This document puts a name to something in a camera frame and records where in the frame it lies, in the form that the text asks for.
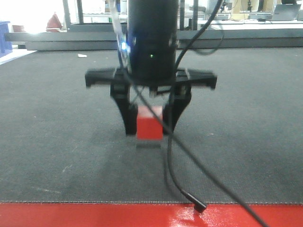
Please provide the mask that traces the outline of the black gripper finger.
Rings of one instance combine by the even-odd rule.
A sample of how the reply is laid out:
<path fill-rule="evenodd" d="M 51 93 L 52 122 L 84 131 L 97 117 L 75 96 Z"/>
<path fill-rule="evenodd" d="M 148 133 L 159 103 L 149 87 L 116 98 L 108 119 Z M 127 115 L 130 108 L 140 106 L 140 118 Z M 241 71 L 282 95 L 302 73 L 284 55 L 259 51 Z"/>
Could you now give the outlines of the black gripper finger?
<path fill-rule="evenodd" d="M 137 133 L 138 106 L 130 103 L 129 94 L 113 94 L 112 98 L 122 116 L 126 135 L 135 135 Z"/>

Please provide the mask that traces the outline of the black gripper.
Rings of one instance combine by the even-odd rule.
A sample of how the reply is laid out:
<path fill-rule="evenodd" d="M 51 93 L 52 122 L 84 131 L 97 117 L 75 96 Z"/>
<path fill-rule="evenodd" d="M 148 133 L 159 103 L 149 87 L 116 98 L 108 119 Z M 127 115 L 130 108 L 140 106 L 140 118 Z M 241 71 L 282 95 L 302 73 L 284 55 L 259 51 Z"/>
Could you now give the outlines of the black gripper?
<path fill-rule="evenodd" d="M 217 76 L 206 70 L 192 70 L 192 69 L 178 69 L 175 78 L 165 79 L 162 81 L 156 81 L 155 79 L 151 80 L 135 80 L 128 81 L 124 77 L 123 71 L 120 68 L 105 68 L 105 69 L 90 69 L 85 73 L 85 83 L 86 87 L 89 88 L 92 85 L 106 85 L 106 84 L 131 84 L 134 83 L 139 86 L 145 86 L 150 88 L 162 87 L 162 86 L 183 86 L 183 85 L 192 85 L 192 86 L 205 86 L 215 89 L 217 82 Z M 191 91 L 186 92 L 185 94 L 174 95 L 169 93 L 169 101 L 164 107 L 162 112 L 163 122 L 168 126 L 169 125 L 169 113 L 170 109 L 172 111 L 172 131 L 174 131 L 175 126 L 188 106 L 192 98 Z"/>

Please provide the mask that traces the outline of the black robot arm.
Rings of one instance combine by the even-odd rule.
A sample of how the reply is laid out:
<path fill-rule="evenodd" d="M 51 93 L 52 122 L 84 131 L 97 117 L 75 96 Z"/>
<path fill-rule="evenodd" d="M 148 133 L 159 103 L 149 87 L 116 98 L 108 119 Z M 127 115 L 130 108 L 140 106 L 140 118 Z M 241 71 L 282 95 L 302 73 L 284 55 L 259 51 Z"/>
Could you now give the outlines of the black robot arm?
<path fill-rule="evenodd" d="M 179 68 L 176 0 L 129 1 L 126 32 L 122 31 L 115 2 L 109 5 L 120 65 L 88 70 L 86 87 L 109 84 L 126 135 L 135 135 L 140 140 L 160 140 L 174 131 L 191 101 L 191 88 L 215 89 L 217 77 L 210 71 Z M 168 93 L 169 100 L 165 106 L 138 105 L 130 99 L 133 85 L 148 88 L 151 96 Z"/>

